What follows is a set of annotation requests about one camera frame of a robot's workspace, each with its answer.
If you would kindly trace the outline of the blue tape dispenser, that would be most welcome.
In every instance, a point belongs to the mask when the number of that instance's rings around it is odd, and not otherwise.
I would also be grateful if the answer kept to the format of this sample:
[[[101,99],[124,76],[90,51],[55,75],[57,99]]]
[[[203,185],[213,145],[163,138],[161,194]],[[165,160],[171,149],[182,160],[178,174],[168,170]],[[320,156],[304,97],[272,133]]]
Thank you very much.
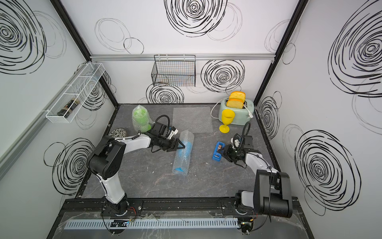
[[[215,149],[214,149],[214,152],[213,152],[213,155],[212,155],[212,159],[215,160],[215,161],[221,161],[221,158],[222,158],[222,155],[220,153],[220,151],[222,149],[224,149],[225,147],[225,144],[218,141],[216,146],[215,146]]]

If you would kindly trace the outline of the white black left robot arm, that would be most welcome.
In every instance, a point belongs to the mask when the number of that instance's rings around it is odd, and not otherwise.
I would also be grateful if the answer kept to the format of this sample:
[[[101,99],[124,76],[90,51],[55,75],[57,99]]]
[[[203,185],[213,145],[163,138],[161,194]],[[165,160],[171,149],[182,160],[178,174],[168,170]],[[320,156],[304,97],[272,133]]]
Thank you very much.
[[[172,152],[186,148],[178,138],[165,138],[150,133],[114,138],[103,136],[87,159],[87,168],[100,181],[108,206],[117,216],[123,216],[129,209],[125,191],[122,189],[118,172],[125,154],[139,149],[159,147]]]

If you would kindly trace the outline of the blue plastic wine glass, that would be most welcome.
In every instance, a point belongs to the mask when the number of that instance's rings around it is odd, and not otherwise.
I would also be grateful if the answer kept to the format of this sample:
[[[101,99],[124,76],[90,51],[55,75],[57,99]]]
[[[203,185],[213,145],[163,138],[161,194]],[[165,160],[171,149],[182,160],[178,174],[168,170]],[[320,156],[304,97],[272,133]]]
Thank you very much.
[[[173,163],[173,172],[176,174],[188,175],[193,143],[186,141],[184,142],[184,145],[186,146],[185,149],[180,149],[176,152]]]

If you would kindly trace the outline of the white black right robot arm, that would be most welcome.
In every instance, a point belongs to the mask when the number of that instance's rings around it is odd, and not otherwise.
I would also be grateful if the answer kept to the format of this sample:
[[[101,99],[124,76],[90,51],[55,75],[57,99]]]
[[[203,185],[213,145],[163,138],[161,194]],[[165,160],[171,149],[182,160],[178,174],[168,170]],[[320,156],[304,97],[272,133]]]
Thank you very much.
[[[292,216],[289,175],[272,167],[261,152],[253,148],[251,136],[236,134],[231,144],[219,147],[217,153],[237,166],[249,167],[255,174],[254,190],[240,190],[235,196],[235,209],[238,213],[252,211],[268,216]]]

